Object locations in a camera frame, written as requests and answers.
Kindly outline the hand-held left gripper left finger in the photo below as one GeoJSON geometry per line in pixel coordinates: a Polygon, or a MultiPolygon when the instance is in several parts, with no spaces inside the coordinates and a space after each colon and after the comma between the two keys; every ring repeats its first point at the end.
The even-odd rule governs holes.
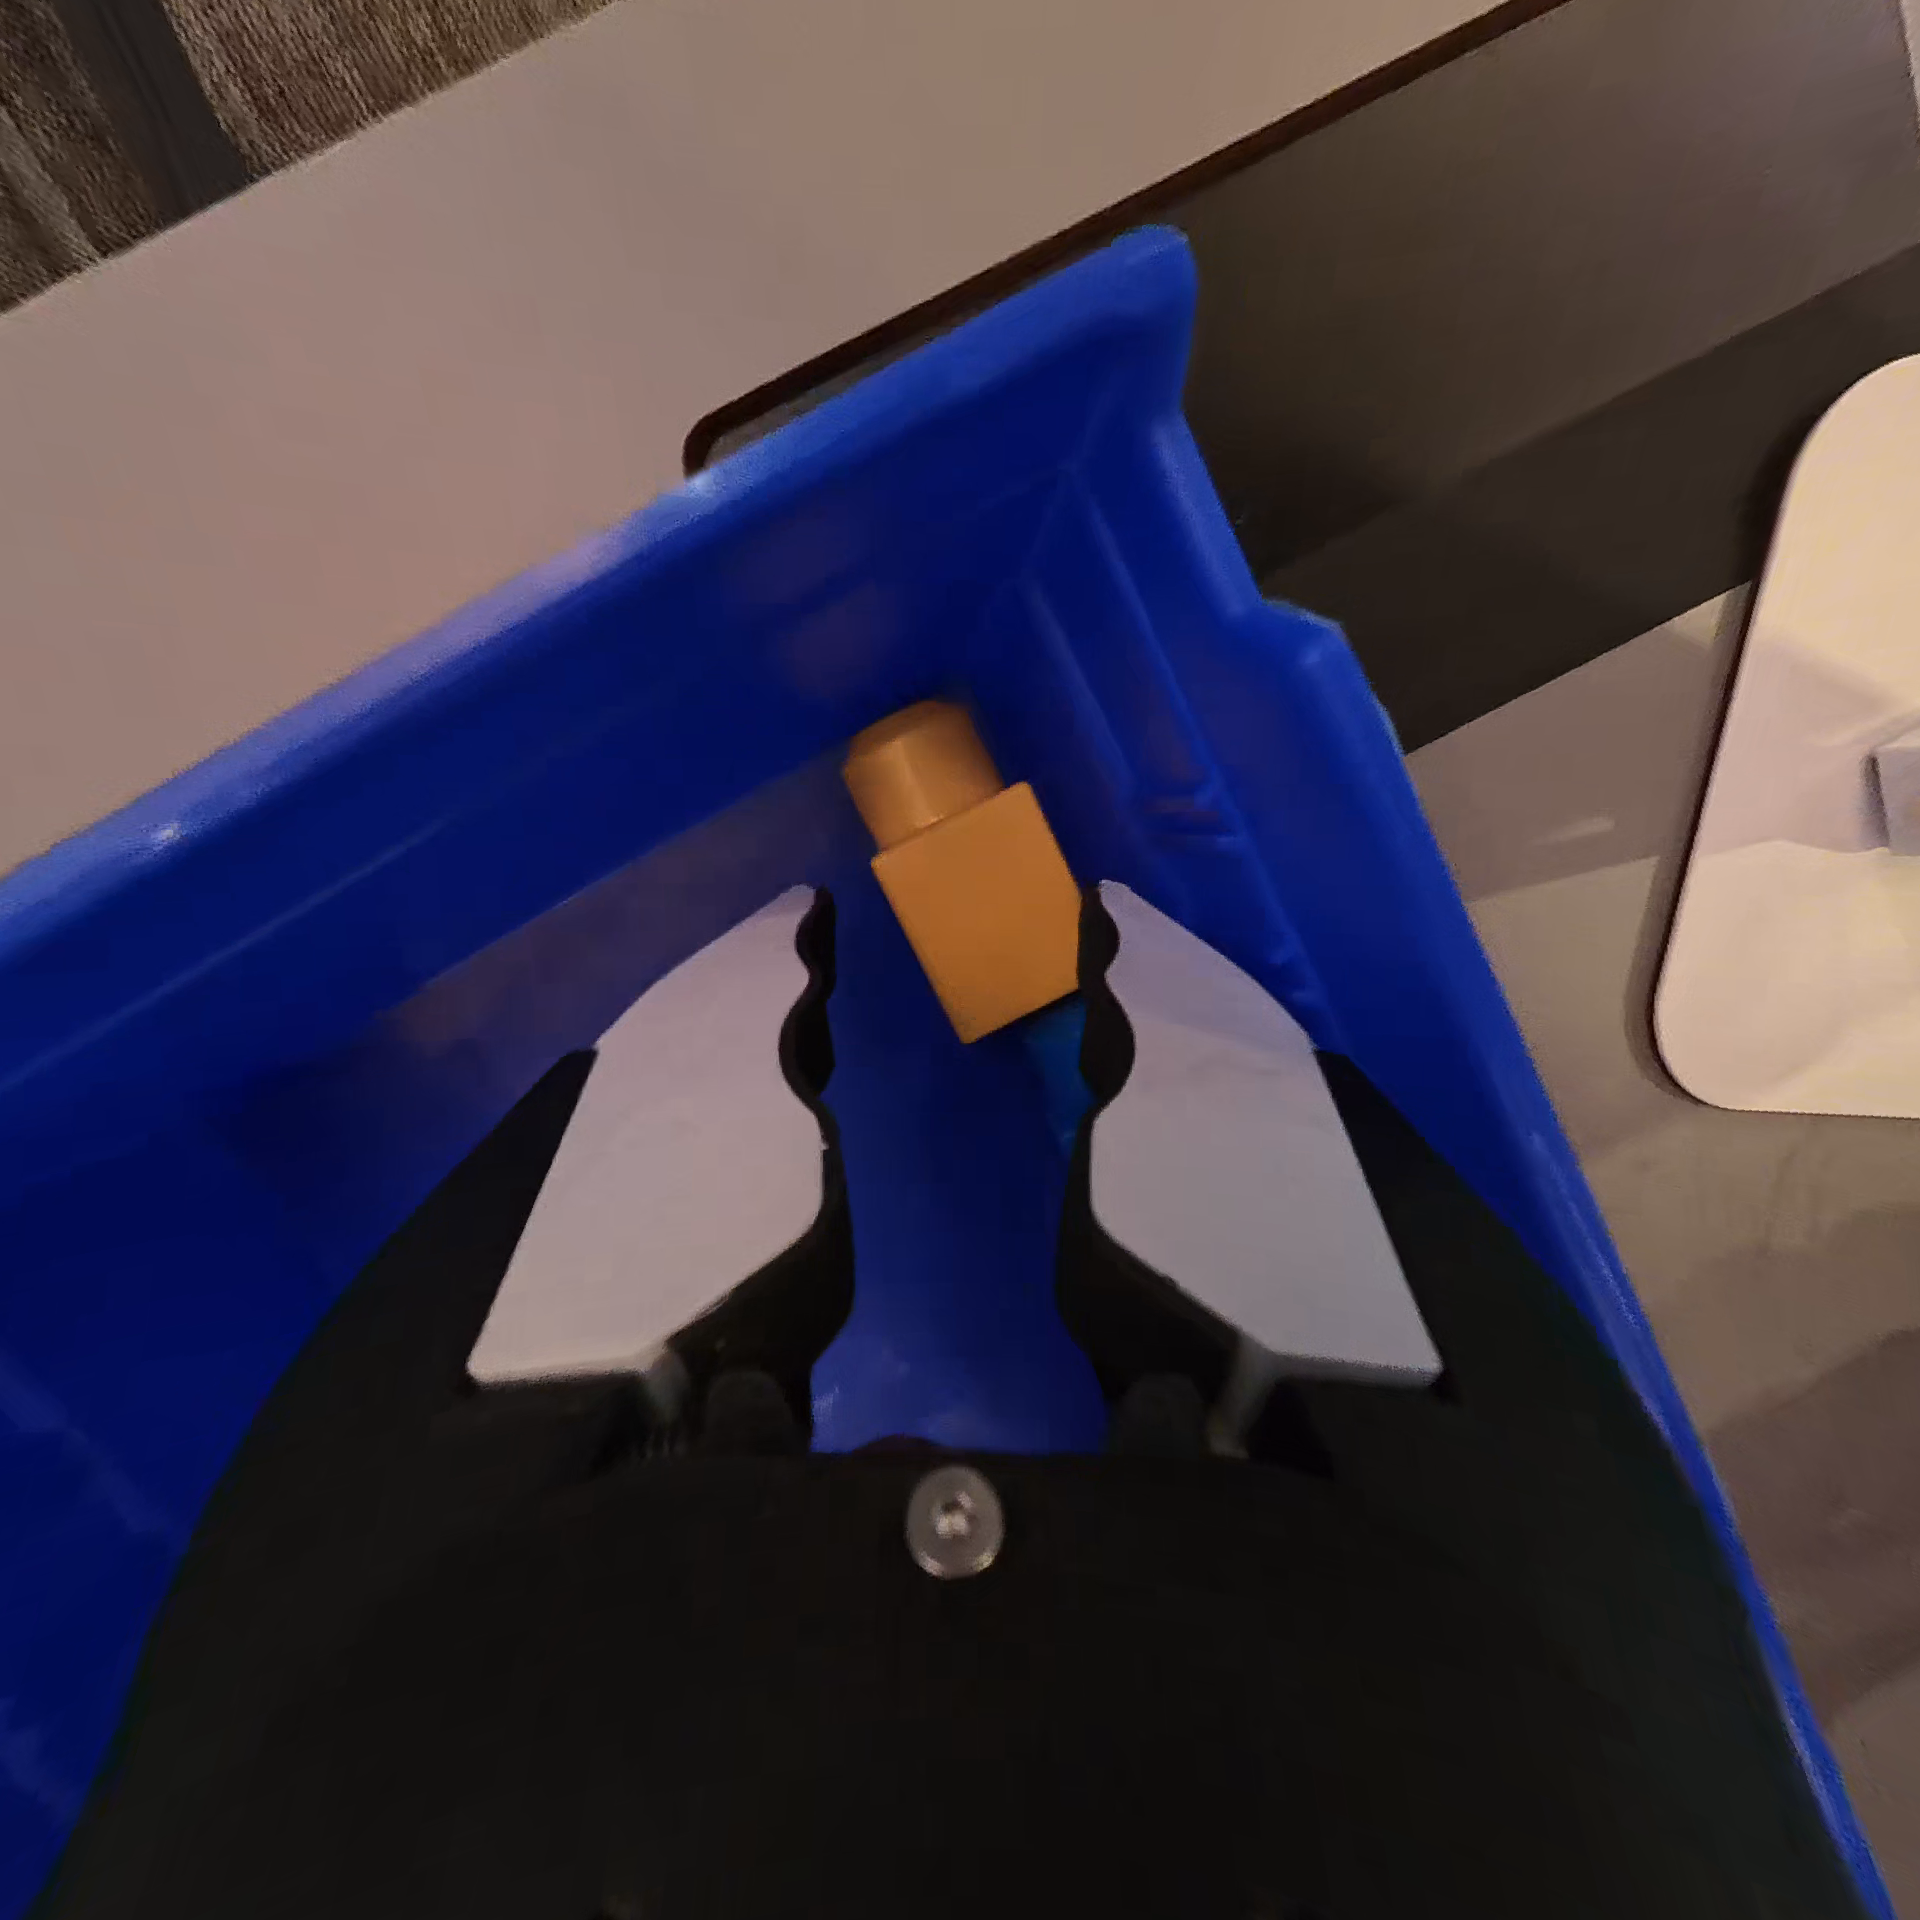
{"type": "Polygon", "coordinates": [[[790,888],[652,983],[593,1066],[469,1355],[481,1387],[752,1369],[810,1387],[851,1316],[834,906],[790,888]]]}

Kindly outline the blue plastic bin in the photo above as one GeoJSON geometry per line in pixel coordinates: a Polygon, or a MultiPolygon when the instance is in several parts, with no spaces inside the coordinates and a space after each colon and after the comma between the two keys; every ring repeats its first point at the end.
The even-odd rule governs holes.
{"type": "Polygon", "coordinates": [[[1892,1913],[1195,295],[1092,253],[4,882],[4,1916],[1892,1913]],[[1307,1028],[1441,1381],[1097,1384],[843,783],[920,700],[1307,1028]],[[474,1384],[597,1042],[802,885],[813,1384],[474,1384]]]}

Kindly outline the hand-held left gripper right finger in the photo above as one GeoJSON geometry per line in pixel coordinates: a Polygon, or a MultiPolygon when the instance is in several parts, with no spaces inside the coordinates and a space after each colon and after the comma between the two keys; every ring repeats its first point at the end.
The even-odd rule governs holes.
{"type": "Polygon", "coordinates": [[[1097,1384],[1441,1381],[1307,1028],[1123,882],[1080,927],[1056,1306],[1097,1384]]]}

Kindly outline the yellow building block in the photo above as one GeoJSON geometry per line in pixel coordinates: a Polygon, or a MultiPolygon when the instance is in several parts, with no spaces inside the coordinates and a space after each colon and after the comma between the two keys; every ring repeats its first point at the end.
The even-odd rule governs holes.
{"type": "Polygon", "coordinates": [[[920,700],[858,733],[843,783],[964,1043],[1080,991],[1081,888],[1031,783],[997,774],[965,708],[920,700]]]}

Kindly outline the grey desk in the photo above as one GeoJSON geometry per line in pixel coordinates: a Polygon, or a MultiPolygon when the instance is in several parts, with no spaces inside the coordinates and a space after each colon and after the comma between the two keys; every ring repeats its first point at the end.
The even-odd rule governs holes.
{"type": "Polygon", "coordinates": [[[1148,226],[1410,761],[1759,576],[1916,317],[1909,11],[606,6],[4,317],[4,879],[1148,226]]]}

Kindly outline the white document stand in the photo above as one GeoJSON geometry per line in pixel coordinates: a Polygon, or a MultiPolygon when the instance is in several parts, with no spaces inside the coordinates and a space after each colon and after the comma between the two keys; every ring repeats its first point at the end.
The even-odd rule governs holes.
{"type": "Polygon", "coordinates": [[[1653,993],[1730,1114],[1916,1117],[1916,359],[1790,468],[1653,993]]]}

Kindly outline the blue building block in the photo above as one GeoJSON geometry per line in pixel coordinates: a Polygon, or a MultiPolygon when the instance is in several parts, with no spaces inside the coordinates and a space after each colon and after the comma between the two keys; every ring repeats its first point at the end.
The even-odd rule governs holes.
{"type": "Polygon", "coordinates": [[[1039,1082],[1047,1141],[1062,1165],[1071,1165],[1092,1117],[1109,1102],[1099,1071],[1087,1079],[1087,1003],[1067,993],[1020,1021],[1027,1066],[1039,1082]]]}

